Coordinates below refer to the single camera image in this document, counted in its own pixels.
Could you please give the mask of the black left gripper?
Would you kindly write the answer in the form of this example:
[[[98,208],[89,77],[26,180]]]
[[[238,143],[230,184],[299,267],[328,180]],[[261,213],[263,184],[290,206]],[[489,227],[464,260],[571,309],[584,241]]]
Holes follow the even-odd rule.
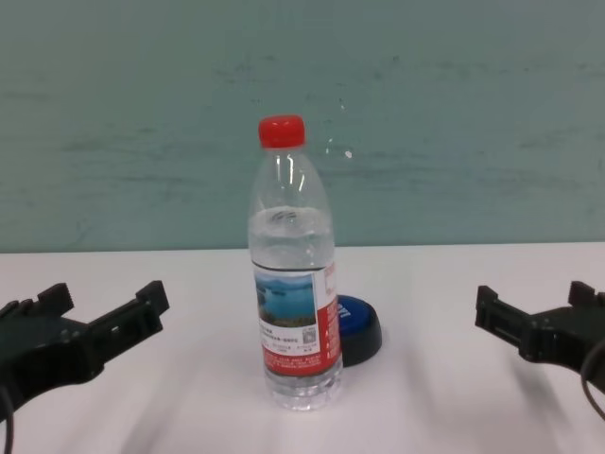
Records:
[[[3,417],[43,393],[99,376],[103,363],[163,330],[169,302],[163,282],[154,280],[130,302],[87,323],[62,316],[73,308],[65,283],[39,293],[36,301],[1,308]]]

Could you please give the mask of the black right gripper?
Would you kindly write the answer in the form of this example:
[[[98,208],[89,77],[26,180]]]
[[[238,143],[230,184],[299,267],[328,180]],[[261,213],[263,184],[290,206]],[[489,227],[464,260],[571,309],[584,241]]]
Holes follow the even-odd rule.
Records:
[[[580,373],[590,351],[604,340],[605,295],[572,281],[568,304],[528,314],[501,301],[490,287],[479,286],[475,326],[516,347],[526,361]]]

